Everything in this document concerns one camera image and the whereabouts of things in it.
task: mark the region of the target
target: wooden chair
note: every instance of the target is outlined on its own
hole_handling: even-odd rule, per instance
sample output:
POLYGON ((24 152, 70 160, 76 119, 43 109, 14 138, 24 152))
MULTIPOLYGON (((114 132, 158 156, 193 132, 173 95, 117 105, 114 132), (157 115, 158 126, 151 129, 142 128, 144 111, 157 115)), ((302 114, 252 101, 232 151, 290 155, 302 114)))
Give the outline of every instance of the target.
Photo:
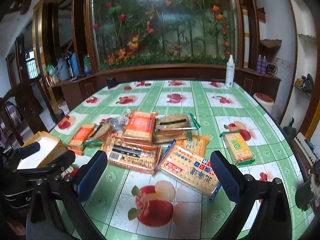
POLYGON ((44 102, 50 112, 52 120, 58 124, 58 119, 54 114, 54 111, 45 95, 42 86, 40 84, 41 75, 39 74, 36 78, 30 79, 19 83, 16 87, 10 89, 3 98, 0 99, 0 115, 3 119, 6 128, 10 129, 18 143, 22 146, 24 144, 20 133, 18 133, 13 120, 5 106, 5 103, 10 99, 14 98, 17 103, 17 109, 21 113, 22 117, 26 120, 31 131, 36 134, 38 131, 48 131, 44 123, 40 118, 42 107, 36 99, 32 84, 37 84, 40 93, 44 99, 44 102))

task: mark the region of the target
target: spray bottle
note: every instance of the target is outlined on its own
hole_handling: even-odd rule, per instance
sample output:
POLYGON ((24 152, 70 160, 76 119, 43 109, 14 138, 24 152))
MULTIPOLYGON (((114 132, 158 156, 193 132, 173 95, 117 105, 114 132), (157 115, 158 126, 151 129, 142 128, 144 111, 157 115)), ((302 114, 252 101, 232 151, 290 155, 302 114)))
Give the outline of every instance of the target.
POLYGON ((226 71, 226 86, 233 86, 233 78, 235 76, 235 63, 233 62, 233 55, 231 54, 227 62, 227 71, 226 71))

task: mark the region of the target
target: green tablecloth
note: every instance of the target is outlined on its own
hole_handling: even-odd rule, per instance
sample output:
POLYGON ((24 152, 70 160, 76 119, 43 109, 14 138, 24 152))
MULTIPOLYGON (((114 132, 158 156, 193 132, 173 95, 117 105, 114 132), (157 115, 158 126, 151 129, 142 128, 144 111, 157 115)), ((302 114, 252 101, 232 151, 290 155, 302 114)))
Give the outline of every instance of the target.
MULTIPOLYGON (((259 180, 261 176, 272 181, 279 177, 285 184, 292 215, 292 239, 297 239, 309 225, 306 212, 295 205, 294 197, 299 184, 303 183, 297 161, 275 123, 262 107, 242 88, 234 84, 227 88, 223 83, 199 81, 147 81, 107 87, 95 93, 91 99, 77 106, 69 116, 75 122, 67 129, 55 127, 51 134, 67 144, 82 123, 99 123, 102 119, 115 117, 126 109, 156 111, 160 115, 192 113, 201 128, 199 135, 209 135, 211 140, 205 157, 210 158, 214 150, 220 150, 232 162, 219 134, 227 131, 226 126, 235 121, 245 125, 251 139, 247 141, 255 156, 255 162, 241 167, 243 174, 251 174, 259 180)), ((98 147, 87 147, 84 156, 77 157, 77 163, 86 163, 98 147)), ((211 239, 221 227, 235 204, 228 200, 221 189, 213 203, 206 196, 180 184, 176 180, 158 172, 137 173, 109 165, 84 209, 97 228, 108 240, 122 239, 211 239), (138 219, 128 220, 128 211, 135 207, 131 189, 154 185, 159 180, 167 180, 176 190, 172 220, 163 227, 151 228, 138 219)), ((255 219, 260 203, 257 200, 239 237, 245 236, 255 219)), ((60 203, 68 230, 79 237, 60 203)))

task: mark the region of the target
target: printed label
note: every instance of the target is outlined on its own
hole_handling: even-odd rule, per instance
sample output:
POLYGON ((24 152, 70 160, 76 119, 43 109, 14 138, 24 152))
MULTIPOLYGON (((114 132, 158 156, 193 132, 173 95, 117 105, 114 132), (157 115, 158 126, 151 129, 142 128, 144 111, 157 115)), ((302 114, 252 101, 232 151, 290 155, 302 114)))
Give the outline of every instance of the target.
POLYGON ((183 169, 179 168, 177 165, 171 163, 171 162, 167 162, 165 164, 166 167, 168 167, 169 169, 175 171, 175 172, 181 172, 183 171, 183 169))

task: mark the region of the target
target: cracker package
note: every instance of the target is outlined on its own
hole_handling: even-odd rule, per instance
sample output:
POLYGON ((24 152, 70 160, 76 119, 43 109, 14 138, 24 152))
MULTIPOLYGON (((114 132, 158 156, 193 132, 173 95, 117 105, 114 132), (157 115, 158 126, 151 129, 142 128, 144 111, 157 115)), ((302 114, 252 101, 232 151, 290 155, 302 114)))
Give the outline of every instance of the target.
POLYGON ((223 140, 235 165, 248 165, 254 156, 240 133, 224 133, 223 140))
POLYGON ((210 136, 206 135, 192 135, 192 138, 187 138, 185 140, 177 140, 176 144, 182 148, 204 157, 205 147, 210 141, 210 136))
POLYGON ((82 144, 95 128, 94 123, 83 124, 76 134, 70 139, 68 149, 74 151, 78 155, 82 155, 84 145, 82 144))
POLYGON ((108 156, 108 163, 143 173, 155 174, 162 146, 145 150, 122 143, 120 137, 109 136, 102 146, 108 156))
POLYGON ((155 127, 156 116, 158 113, 146 113, 134 111, 127 123, 123 141, 126 143, 142 143, 152 145, 153 131, 155 127))
POLYGON ((175 141, 170 143, 159 166, 161 171, 207 196, 212 195, 219 183, 209 160, 178 146, 175 141))
POLYGON ((191 137, 191 130, 197 130, 200 125, 192 114, 171 114, 156 120, 153 143, 166 143, 191 137))

